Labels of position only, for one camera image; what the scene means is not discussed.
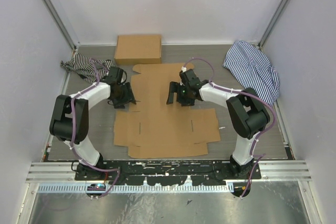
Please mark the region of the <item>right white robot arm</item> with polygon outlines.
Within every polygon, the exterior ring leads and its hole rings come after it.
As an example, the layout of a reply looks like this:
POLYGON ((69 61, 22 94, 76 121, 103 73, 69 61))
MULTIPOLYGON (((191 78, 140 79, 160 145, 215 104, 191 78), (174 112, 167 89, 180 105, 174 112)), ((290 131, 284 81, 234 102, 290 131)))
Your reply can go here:
POLYGON ((230 156, 229 169, 237 179, 249 174, 255 160, 255 147, 259 135, 266 129, 270 115, 263 101, 252 88, 229 89, 210 80, 201 81, 192 69, 185 67, 179 73, 180 82, 171 81, 167 104, 176 101, 182 106, 193 106, 195 100, 215 103, 229 112, 237 133, 235 149, 230 156))

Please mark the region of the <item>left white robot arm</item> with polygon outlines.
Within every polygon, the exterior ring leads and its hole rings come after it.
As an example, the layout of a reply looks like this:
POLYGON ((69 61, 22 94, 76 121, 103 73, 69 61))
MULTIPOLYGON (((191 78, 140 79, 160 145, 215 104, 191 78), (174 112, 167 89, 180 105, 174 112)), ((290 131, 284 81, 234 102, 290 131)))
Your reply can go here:
POLYGON ((89 111, 104 100, 115 109, 124 109, 128 103, 136 104, 123 69, 111 67, 106 76, 98 78, 86 89, 72 95, 59 95, 49 126, 50 134, 69 147, 80 167, 93 180, 100 180, 111 172, 120 173, 119 168, 105 167, 102 154, 95 149, 88 136, 89 111))

